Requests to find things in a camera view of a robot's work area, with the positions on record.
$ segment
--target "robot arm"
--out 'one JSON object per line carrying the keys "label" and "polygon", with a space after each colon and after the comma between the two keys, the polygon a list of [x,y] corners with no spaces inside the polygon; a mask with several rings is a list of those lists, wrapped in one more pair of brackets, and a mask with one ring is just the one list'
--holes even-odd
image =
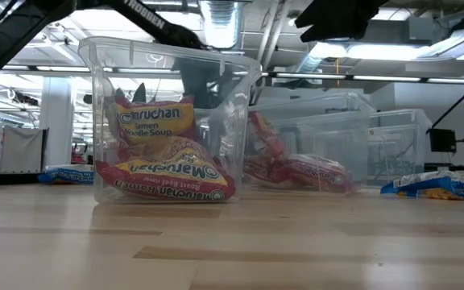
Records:
{"label": "robot arm", "polygon": [[139,0],[25,0],[11,13],[17,0],[0,15],[0,70],[48,24],[75,10],[109,6],[153,36],[159,43],[183,48],[206,49],[189,29],[172,24]]}

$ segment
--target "clear plastic bin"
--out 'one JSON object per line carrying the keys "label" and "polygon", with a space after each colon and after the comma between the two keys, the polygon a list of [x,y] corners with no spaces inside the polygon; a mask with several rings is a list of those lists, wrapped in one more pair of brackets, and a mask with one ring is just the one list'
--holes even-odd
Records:
{"label": "clear plastic bin", "polygon": [[252,188],[348,193],[366,185],[366,131],[374,110],[359,95],[328,94],[252,112],[271,124],[284,148],[283,155],[266,153],[250,118],[243,173]]}
{"label": "clear plastic bin", "polygon": [[[98,202],[236,198],[257,61],[107,37],[82,40],[79,54],[93,76]],[[126,87],[127,81],[146,89]],[[144,99],[132,99],[144,90]],[[177,107],[190,99],[189,109]]]}
{"label": "clear plastic bin", "polygon": [[427,130],[423,110],[393,110],[370,117],[368,184],[385,185],[401,176],[424,171]]}

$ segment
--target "blue package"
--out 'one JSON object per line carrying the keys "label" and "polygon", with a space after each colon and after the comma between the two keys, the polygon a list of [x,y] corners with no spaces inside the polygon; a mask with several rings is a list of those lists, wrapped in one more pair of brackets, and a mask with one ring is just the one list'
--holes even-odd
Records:
{"label": "blue package", "polygon": [[448,171],[413,174],[384,185],[380,192],[404,197],[464,200],[464,176]]}
{"label": "blue package", "polygon": [[46,167],[46,172],[39,175],[39,182],[49,184],[92,184],[94,182],[93,166],[73,164]]}

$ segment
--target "white pillar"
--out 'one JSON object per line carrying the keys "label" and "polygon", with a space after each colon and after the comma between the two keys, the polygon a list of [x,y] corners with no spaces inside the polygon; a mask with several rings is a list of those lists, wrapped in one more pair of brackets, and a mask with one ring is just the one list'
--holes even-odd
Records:
{"label": "white pillar", "polygon": [[77,90],[68,77],[45,77],[40,103],[41,129],[49,129],[45,165],[71,164]]}

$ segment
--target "wooden table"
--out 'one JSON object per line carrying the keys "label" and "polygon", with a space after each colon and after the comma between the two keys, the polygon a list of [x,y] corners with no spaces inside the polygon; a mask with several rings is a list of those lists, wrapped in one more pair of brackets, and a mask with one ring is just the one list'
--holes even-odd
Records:
{"label": "wooden table", "polygon": [[0,187],[4,289],[464,289],[464,201],[102,206],[91,187]]}

